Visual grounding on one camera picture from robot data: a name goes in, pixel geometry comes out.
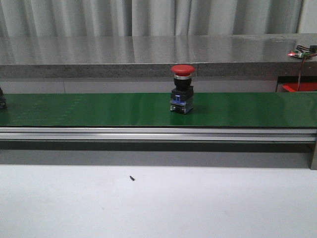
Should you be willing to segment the red mushroom push button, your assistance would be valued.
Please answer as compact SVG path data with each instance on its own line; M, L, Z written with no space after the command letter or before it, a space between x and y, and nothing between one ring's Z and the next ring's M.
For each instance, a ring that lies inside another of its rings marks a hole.
M194 87L191 85L195 68L187 64L178 64L171 68L174 73L175 88L170 94L170 110L187 114L193 109Z
M6 98L3 94L2 89L0 88L0 109L6 109L7 104L6 104Z

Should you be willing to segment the green conveyor belt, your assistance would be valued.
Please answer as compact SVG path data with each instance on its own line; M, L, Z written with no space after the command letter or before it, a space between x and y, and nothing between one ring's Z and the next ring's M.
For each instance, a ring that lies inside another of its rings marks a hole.
M317 125L317 95L196 93L188 114L170 110L168 93L7 94L1 126L211 126Z

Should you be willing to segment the grey stone counter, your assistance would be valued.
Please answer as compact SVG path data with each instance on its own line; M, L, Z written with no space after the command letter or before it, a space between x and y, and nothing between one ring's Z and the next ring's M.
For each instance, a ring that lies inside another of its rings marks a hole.
M196 92L274 92L317 79L317 60L288 56L316 34L18 37L0 40L4 93L169 92L171 67L195 67Z

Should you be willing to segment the red plastic bin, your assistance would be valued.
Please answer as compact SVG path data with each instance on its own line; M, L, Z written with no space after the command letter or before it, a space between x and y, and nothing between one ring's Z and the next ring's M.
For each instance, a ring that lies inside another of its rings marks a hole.
M283 89L285 89L288 92L313 92L317 90L317 83L301 83L298 85L297 83L286 83L282 85Z

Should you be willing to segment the small green circuit board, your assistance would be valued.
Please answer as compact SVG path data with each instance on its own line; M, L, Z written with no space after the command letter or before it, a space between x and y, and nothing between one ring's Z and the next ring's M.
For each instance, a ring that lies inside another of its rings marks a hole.
M312 53L308 51L299 51L299 50L292 50L288 53L289 57L303 59L311 57Z

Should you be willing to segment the white curtain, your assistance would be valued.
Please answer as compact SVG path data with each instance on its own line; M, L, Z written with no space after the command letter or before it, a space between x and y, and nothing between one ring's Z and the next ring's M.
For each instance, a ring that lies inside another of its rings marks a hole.
M3 0L0 34L179 36L295 33L300 0Z

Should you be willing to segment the aluminium conveyor frame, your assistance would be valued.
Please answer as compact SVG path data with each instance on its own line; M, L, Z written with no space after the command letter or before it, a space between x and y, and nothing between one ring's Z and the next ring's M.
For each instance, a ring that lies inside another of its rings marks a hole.
M316 128L260 127L1 127L3 148L119 151L249 152L256 144L310 144L309 167L317 168Z

